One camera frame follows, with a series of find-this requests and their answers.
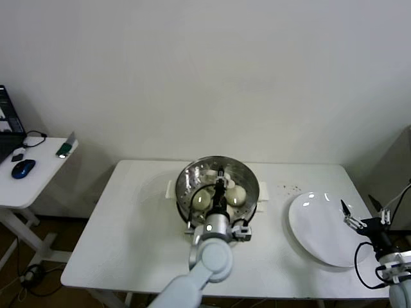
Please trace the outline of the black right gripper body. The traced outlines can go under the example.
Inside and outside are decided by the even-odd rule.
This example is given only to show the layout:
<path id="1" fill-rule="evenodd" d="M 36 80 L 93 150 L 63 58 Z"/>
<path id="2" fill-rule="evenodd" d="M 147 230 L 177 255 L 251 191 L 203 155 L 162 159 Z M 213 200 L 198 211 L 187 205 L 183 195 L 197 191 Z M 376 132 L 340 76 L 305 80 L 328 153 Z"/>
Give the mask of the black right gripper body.
<path id="1" fill-rule="evenodd" d="M 358 233 L 370 240 L 375 254 L 394 253 L 388 225 L 382 224 L 380 218 L 363 219 L 361 222 L 365 224 L 365 227 L 360 228 Z"/>

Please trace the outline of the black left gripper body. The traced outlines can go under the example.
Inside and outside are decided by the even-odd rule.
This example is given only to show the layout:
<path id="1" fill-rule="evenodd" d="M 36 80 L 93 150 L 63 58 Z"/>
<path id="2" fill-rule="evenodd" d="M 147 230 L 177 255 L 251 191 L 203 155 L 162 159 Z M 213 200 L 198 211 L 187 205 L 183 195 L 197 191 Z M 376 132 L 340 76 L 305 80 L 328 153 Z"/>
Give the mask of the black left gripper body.
<path id="1" fill-rule="evenodd" d="M 213 196 L 213 212 L 226 212 L 227 211 L 227 200 L 225 199 L 225 184 L 224 182 L 217 182 L 214 187 Z"/>

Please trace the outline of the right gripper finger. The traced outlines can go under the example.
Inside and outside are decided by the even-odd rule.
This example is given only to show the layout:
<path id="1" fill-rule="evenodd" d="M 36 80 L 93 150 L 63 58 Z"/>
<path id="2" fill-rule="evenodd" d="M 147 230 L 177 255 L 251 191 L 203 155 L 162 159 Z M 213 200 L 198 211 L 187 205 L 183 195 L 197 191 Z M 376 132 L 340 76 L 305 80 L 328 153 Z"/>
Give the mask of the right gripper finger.
<path id="1" fill-rule="evenodd" d="M 343 200 L 340 200 L 342 205 L 342 212 L 344 213 L 344 222 L 353 230 L 361 230 L 364 229 L 364 223 L 362 223 L 359 219 L 355 218 L 351 215 L 351 212 L 348 206 L 345 204 Z"/>
<path id="2" fill-rule="evenodd" d="M 380 216 L 380 222 L 382 225 L 390 225 L 391 224 L 391 219 L 390 219 L 390 210 L 386 209 L 385 207 L 382 206 L 382 204 L 375 199 L 373 196 L 370 194 L 368 195 L 368 198 L 370 199 L 370 202 L 372 206 L 376 209 Z"/>

